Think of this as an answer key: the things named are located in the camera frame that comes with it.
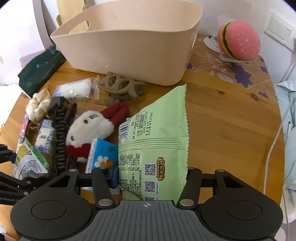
silver screw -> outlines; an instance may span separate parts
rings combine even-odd
[[[181,204],[182,206],[184,206],[184,207],[190,207],[190,206],[192,206],[192,205],[194,204],[194,201],[191,200],[191,199],[182,199],[182,200],[180,201],[180,204]]]
[[[100,201],[98,201],[98,204],[101,206],[104,206],[104,207],[110,206],[112,203],[113,203],[113,201],[110,199],[107,199],[107,198],[104,198],[104,199],[101,199]]]

cream scrunchie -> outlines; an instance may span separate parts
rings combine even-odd
[[[48,89],[43,89],[39,93],[33,94],[32,99],[26,107],[26,113],[30,121],[41,121],[51,102]]]

qr code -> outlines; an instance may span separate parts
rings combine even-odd
[[[154,181],[145,181],[145,192],[155,192]]]
[[[156,163],[145,164],[145,176],[156,176]]]
[[[155,197],[145,197],[146,201],[155,201]]]

wall outlet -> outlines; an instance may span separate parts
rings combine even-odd
[[[267,19],[264,32],[294,51],[294,37],[296,36],[296,26],[289,23],[280,15],[271,12]]]

light blue fabric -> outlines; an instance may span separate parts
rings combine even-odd
[[[292,196],[293,206],[296,207],[296,101],[293,95],[296,91],[295,81],[285,81],[274,86],[279,103],[281,117],[283,118],[289,104],[293,102],[283,122],[285,140],[285,172],[284,188],[289,190]],[[291,131],[287,137],[288,123],[291,122]]]

